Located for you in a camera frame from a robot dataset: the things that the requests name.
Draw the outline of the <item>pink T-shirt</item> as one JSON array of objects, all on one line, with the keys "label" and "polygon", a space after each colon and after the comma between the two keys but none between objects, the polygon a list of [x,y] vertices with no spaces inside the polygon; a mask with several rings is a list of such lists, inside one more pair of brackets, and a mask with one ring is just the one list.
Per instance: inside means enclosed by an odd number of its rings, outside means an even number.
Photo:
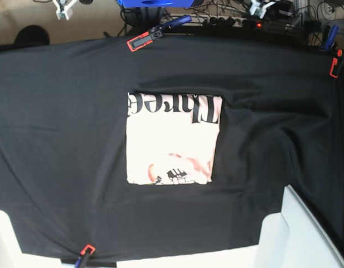
[{"label": "pink T-shirt", "polygon": [[128,183],[210,183],[221,108],[213,95],[128,93]]}]

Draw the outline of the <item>black power strip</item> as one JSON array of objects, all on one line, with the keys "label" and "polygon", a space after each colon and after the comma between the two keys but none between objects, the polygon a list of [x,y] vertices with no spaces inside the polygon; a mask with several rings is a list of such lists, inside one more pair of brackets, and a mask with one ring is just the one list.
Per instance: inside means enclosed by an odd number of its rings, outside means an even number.
[{"label": "black power strip", "polygon": [[247,19],[243,17],[227,16],[202,16],[191,15],[191,22],[187,26],[221,26],[221,27],[247,27],[262,29],[263,24],[258,20]]}]

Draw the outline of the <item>blue plastic box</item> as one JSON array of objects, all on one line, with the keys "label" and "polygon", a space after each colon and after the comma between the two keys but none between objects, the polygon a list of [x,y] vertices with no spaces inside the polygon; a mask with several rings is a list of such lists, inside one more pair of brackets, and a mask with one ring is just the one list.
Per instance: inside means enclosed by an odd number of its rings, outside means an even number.
[{"label": "blue plastic box", "polygon": [[194,0],[118,0],[127,8],[135,7],[191,7]]}]

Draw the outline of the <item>orange black clamp right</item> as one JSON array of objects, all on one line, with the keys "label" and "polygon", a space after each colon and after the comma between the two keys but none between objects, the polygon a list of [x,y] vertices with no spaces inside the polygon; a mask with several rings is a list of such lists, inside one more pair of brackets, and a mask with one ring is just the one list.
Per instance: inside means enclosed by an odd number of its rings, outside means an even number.
[{"label": "orange black clamp right", "polygon": [[337,36],[337,33],[339,31],[339,26],[333,25],[333,26],[325,26],[322,42],[323,42],[323,49],[325,52],[330,53],[333,56],[331,67],[330,67],[330,73],[329,75],[333,78],[338,78],[339,69],[341,65],[342,60],[342,50],[336,49],[336,42],[335,38]]}]

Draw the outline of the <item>orange black clamp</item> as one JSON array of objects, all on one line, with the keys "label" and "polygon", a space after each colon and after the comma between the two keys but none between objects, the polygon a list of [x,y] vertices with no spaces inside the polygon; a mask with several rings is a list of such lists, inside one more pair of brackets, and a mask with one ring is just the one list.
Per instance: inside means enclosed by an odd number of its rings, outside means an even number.
[{"label": "orange black clamp", "polygon": [[128,40],[127,45],[131,52],[135,52],[163,37],[165,29],[178,27],[191,21],[192,18],[190,15],[178,17],[167,23],[150,28],[148,31]]},{"label": "orange black clamp", "polygon": [[325,26],[322,42],[323,42],[323,49],[325,52],[330,53],[333,56],[331,67],[330,67],[330,73],[329,75],[333,78],[338,78],[339,69],[341,65],[342,60],[342,50],[336,49],[336,42],[335,38],[337,36],[337,33],[339,31],[339,26],[333,25],[333,26]]}]

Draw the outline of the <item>orange black clamp top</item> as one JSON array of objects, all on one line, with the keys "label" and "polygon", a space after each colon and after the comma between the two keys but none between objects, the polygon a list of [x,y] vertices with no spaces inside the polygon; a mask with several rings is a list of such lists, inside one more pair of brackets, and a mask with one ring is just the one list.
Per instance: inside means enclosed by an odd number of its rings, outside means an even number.
[{"label": "orange black clamp top", "polygon": [[178,27],[191,21],[192,18],[190,15],[178,17],[167,23],[150,28],[148,31],[128,40],[127,45],[131,52],[135,52],[163,37],[165,29]]}]

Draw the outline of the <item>black table cloth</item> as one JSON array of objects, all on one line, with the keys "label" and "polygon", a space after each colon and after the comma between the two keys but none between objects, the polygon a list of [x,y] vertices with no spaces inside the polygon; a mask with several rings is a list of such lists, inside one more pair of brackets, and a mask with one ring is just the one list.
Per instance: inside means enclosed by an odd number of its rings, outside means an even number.
[{"label": "black table cloth", "polygon": [[[0,52],[0,210],[24,253],[98,263],[258,243],[283,189],[344,253],[344,67],[256,41],[123,37]],[[128,93],[222,98],[212,181],[127,181]]]}]

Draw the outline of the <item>white box right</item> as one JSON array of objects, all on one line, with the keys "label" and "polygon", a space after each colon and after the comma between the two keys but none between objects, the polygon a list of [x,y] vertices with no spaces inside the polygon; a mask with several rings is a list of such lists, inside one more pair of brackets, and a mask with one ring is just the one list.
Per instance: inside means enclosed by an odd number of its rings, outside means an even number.
[{"label": "white box right", "polygon": [[263,219],[255,267],[344,267],[329,235],[291,185],[281,212]]}]

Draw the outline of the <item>white box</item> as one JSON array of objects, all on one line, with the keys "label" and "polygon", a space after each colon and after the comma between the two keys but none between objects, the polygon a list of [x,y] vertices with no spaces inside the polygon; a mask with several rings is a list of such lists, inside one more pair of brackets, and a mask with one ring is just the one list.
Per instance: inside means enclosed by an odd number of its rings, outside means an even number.
[{"label": "white box", "polygon": [[29,267],[8,214],[0,210],[0,267]]},{"label": "white box", "polygon": [[281,212],[263,219],[255,267],[344,267],[329,235],[291,185]]}]

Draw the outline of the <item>white box left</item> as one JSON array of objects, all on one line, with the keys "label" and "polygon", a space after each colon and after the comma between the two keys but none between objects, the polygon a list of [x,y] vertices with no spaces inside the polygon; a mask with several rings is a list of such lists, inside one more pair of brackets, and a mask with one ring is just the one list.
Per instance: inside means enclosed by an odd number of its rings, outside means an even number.
[{"label": "white box left", "polygon": [[29,267],[8,214],[0,210],[0,267]]}]

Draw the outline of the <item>blue clamp bottom edge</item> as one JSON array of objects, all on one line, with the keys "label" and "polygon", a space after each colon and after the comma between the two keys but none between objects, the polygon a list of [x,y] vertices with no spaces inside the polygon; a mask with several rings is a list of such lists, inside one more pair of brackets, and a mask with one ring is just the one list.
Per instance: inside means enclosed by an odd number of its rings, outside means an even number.
[{"label": "blue clamp bottom edge", "polygon": [[80,257],[75,262],[74,268],[85,268],[95,250],[94,246],[87,244],[80,252]]}]

